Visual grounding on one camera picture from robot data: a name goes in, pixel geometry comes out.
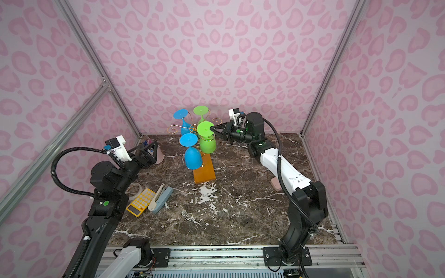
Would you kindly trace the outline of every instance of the blue wine glass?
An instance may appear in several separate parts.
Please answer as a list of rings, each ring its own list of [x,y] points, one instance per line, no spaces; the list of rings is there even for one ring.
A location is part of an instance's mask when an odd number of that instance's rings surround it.
[[[198,142],[198,137],[193,133],[184,134],[179,139],[181,145],[188,147],[184,154],[184,161],[186,162],[187,168],[192,170],[198,169],[202,165],[201,153],[192,147],[196,142]]]
[[[190,129],[188,129],[189,127],[191,127],[191,124],[187,123],[184,118],[187,116],[189,112],[186,109],[181,109],[176,111],[173,114],[173,118],[177,119],[177,120],[182,120],[182,126],[184,126],[185,128],[181,128],[181,135],[190,133]]]

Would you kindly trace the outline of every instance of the aluminum frame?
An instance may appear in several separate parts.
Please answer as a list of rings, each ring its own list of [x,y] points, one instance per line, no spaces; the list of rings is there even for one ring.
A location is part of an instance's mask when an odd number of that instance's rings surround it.
[[[102,64],[99,55],[94,50],[93,44],[89,40],[88,36],[86,35],[85,30],[83,29],[82,25],[80,24],[79,19],[77,18],[76,13],[73,11],[73,8],[71,7],[71,4],[68,0],[54,0],[59,7],[60,11],[63,14],[63,17],[68,22],[69,26],[71,27],[71,30],[73,31],[74,35],[76,36],[77,40],[81,44],[83,50],[85,50],[86,55],[91,60],[92,65],[96,69],[96,71],[99,73],[99,76],[102,78],[104,82],[108,82],[110,85],[111,93],[114,98],[114,100],[117,103],[117,106],[119,107],[120,111],[124,115],[125,119],[131,126],[131,129],[136,134],[138,139],[141,138],[142,134],[139,130],[138,126],[136,125],[136,122],[134,121],[133,117],[130,115],[127,107],[125,106],[124,102],[122,101],[121,97],[119,96],[119,93],[117,92],[116,87],[114,86],[111,78],[108,76],[107,71],[105,70],[104,65]]]
[[[0,225],[25,197],[37,179],[49,167],[56,155],[63,149],[109,90],[109,84],[104,82],[53,140],[48,143],[28,170],[12,184],[11,190],[0,201]]]
[[[312,266],[306,268],[365,268],[363,258],[355,244],[306,245],[311,252]],[[168,267],[158,270],[267,270],[264,265],[263,247],[278,245],[233,246],[152,246],[170,248]],[[107,246],[98,271],[105,270],[114,260],[113,251],[122,246]],[[298,266],[281,266],[297,269]]]
[[[346,48],[348,47],[349,42],[353,37],[353,34],[359,24],[362,15],[364,14],[364,11],[366,10],[366,7],[368,6],[368,3],[369,0],[357,0],[357,2],[354,5],[354,8],[352,9],[348,22],[346,23],[346,27],[340,37],[338,46],[334,52],[334,55],[332,56],[331,63],[329,64],[328,70],[326,71],[326,74],[323,77],[320,89],[318,90],[315,100],[312,103],[311,109],[309,110],[309,114],[307,115],[307,119],[304,122],[301,131],[303,135],[307,133],[309,127],[311,126],[312,120],[315,117],[320,102],[322,101],[323,96],[326,94],[326,91],[329,87],[329,83],[331,83],[331,80],[334,77],[338,65],[341,62],[341,57],[346,51]]]
[[[307,160],[309,161],[309,164],[311,165],[312,173],[314,174],[314,178],[318,181],[321,181],[321,174],[320,169],[318,168],[317,164],[315,163],[314,157],[312,155],[311,149],[309,148],[309,145],[306,142],[306,139],[302,134],[299,135],[300,140],[303,144],[304,151],[306,153]],[[350,243],[347,240],[347,236],[344,232],[344,229],[339,221],[338,215],[336,210],[334,209],[334,206],[332,205],[331,197],[329,196],[329,192],[326,192],[326,198],[328,202],[328,212],[329,212],[329,221],[331,222],[332,228],[338,230],[338,234],[340,235],[341,242],[343,243]]]

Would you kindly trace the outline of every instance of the yellow calculator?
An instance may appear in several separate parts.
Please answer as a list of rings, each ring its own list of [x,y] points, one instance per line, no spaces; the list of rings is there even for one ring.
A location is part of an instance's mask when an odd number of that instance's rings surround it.
[[[127,211],[129,211],[134,216],[139,217],[148,207],[155,194],[156,192],[148,188],[144,189],[144,191],[142,191],[142,193],[139,194],[139,196],[137,196],[136,199],[134,199],[133,202],[128,205]]]

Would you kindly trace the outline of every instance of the marble tabletop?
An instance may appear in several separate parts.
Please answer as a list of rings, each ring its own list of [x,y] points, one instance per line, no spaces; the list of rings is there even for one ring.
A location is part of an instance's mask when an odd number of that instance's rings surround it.
[[[276,143],[273,135],[268,139]],[[217,139],[212,153],[216,180],[196,185],[184,163],[185,147],[179,135],[151,135],[158,141],[164,161],[141,170],[136,180],[156,192],[161,184],[174,188],[158,214],[146,210],[140,217],[125,212],[110,245],[129,238],[148,238],[152,246],[278,244],[289,226],[289,201],[270,184],[273,174],[250,158],[242,144]],[[314,180],[297,134],[281,134],[283,156],[303,175]],[[134,194],[130,188],[128,194]],[[328,219],[308,244],[336,244]]]

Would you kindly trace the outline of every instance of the stapler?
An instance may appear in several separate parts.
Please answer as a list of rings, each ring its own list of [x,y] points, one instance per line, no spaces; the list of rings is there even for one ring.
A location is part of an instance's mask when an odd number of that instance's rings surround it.
[[[154,214],[157,214],[172,193],[173,188],[171,188],[170,186],[166,188],[165,184],[161,184],[155,196],[153,197],[153,200],[151,200],[150,204],[148,205],[148,210]]]

